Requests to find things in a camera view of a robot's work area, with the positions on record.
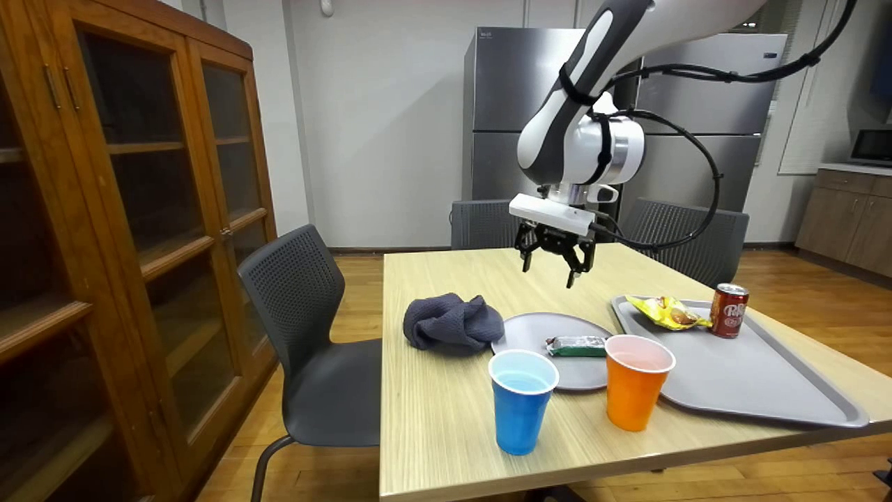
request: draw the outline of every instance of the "chair backrest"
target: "chair backrest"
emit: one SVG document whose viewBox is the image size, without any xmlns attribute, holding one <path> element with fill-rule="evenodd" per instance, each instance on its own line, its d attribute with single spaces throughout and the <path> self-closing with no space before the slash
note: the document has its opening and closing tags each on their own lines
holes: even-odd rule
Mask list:
<svg viewBox="0 0 892 502">
<path fill-rule="evenodd" d="M 620 226 L 627 238 L 665 242 L 696 229 L 707 212 L 705 207 L 640 198 Z M 745 213 L 718 210 L 706 230 L 691 242 L 658 253 L 641 253 L 714 288 L 734 279 L 748 223 Z"/>
<path fill-rule="evenodd" d="M 304 225 L 254 251 L 238 275 L 286 378 L 331 343 L 343 275 L 316 227 Z"/>
<path fill-rule="evenodd" d="M 452 249 L 512 247 L 521 219 L 508 212 L 504 200 L 452 203 Z"/>
</svg>

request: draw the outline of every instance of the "soda can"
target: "soda can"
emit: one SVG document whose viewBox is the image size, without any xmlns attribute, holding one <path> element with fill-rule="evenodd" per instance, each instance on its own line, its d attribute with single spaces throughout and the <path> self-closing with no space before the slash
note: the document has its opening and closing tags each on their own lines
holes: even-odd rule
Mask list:
<svg viewBox="0 0 892 502">
<path fill-rule="evenodd" d="M 723 282 L 715 287 L 713 308 L 709 318 L 713 322 L 710 331 L 723 339 L 735 339 L 743 324 L 743 314 L 747 310 L 749 290 L 737 284 Z"/>
</svg>

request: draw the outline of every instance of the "blue plastic cup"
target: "blue plastic cup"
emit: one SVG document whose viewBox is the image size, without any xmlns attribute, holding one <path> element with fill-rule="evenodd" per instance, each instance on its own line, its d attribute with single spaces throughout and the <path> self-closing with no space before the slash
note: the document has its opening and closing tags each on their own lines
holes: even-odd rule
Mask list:
<svg viewBox="0 0 892 502">
<path fill-rule="evenodd" d="M 496 442 L 511 455 L 536 448 L 545 406 L 558 384 L 558 369 L 541 354 L 511 349 L 490 359 L 496 406 Z"/>
</svg>

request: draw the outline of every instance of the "gray plate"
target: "gray plate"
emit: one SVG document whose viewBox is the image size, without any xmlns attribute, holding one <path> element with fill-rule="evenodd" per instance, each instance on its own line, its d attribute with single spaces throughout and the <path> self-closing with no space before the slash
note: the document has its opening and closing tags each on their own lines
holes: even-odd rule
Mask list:
<svg viewBox="0 0 892 502">
<path fill-rule="evenodd" d="M 709 317 L 710 302 L 682 302 Z M 722 339 L 704 328 L 656 326 L 625 297 L 611 304 L 625 332 L 657 340 L 675 354 L 662 394 L 677 405 L 797 423 L 867 425 L 860 406 L 748 315 L 737 338 Z"/>
<path fill-rule="evenodd" d="M 610 331 L 572 315 L 538 312 L 516 315 L 505 321 L 505 336 L 492 342 L 498 354 L 510 348 L 532 350 L 546 356 L 557 367 L 562 390 L 594 390 L 607 385 L 607 363 L 603 357 L 552 357 L 545 339 L 552 337 L 609 337 Z"/>
</svg>

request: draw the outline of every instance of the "candy bar wrapper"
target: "candy bar wrapper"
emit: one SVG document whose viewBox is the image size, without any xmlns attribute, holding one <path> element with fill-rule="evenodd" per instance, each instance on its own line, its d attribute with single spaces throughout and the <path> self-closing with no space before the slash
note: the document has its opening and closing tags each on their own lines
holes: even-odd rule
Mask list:
<svg viewBox="0 0 892 502">
<path fill-rule="evenodd" d="M 653 297 L 647 299 L 626 295 L 625 299 L 645 314 L 651 321 L 669 330 L 679 331 L 694 326 L 711 327 L 710 320 L 691 312 L 682 302 L 673 297 Z"/>
<path fill-rule="evenodd" d="M 545 340 L 545 348 L 551 356 L 606 357 L 604 339 L 601 337 L 555 337 Z"/>
</svg>

